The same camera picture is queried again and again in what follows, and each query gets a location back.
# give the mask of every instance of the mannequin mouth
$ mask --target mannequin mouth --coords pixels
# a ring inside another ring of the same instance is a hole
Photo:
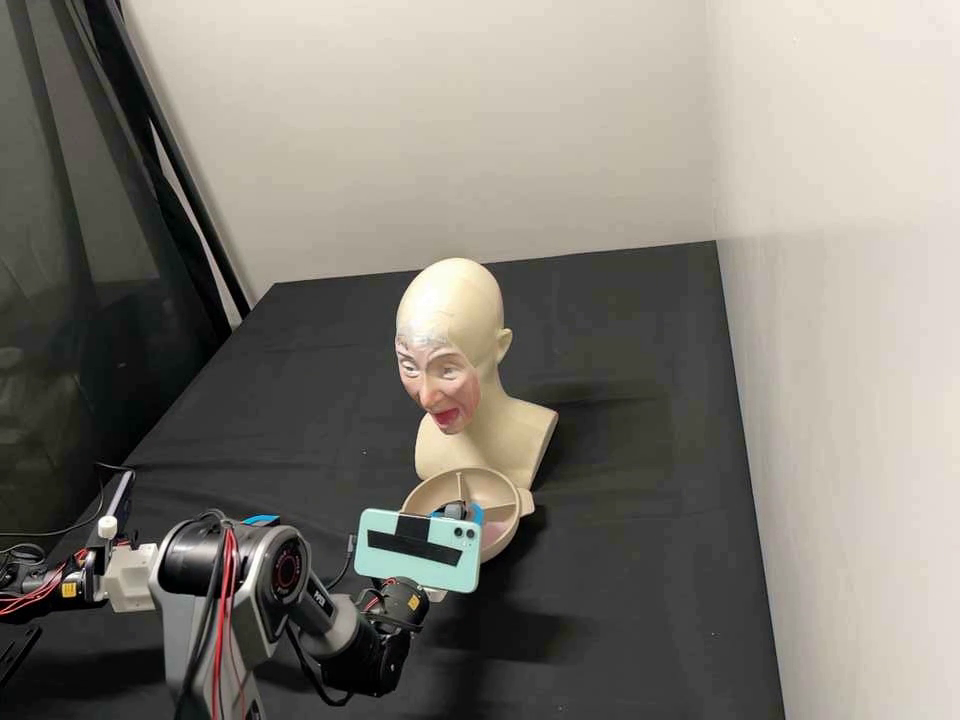
[[[450,408],[449,410],[430,414],[433,415],[433,419],[436,421],[437,425],[440,427],[447,427],[456,421],[456,419],[460,416],[460,411],[457,408]]]

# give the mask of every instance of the mannequin ear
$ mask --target mannequin ear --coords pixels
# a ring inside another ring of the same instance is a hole
[[[497,365],[500,364],[500,361],[503,360],[503,356],[507,354],[507,350],[510,349],[510,345],[513,343],[513,330],[510,328],[503,328],[497,332]]]

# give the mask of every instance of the white wall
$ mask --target white wall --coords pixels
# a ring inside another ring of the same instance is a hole
[[[708,8],[788,717],[960,718],[960,5]]]
[[[126,0],[252,299],[709,235],[700,0]]]

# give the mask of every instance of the red lips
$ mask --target red lips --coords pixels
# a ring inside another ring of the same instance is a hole
[[[459,414],[460,411],[457,408],[450,408],[443,412],[433,413],[433,419],[437,421],[437,425],[449,425],[457,419]]]

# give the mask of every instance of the smartphone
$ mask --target smartphone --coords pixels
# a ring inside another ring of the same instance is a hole
[[[370,508],[360,515],[353,568],[366,577],[408,577],[434,590],[473,592],[480,536],[480,526],[468,520]]]

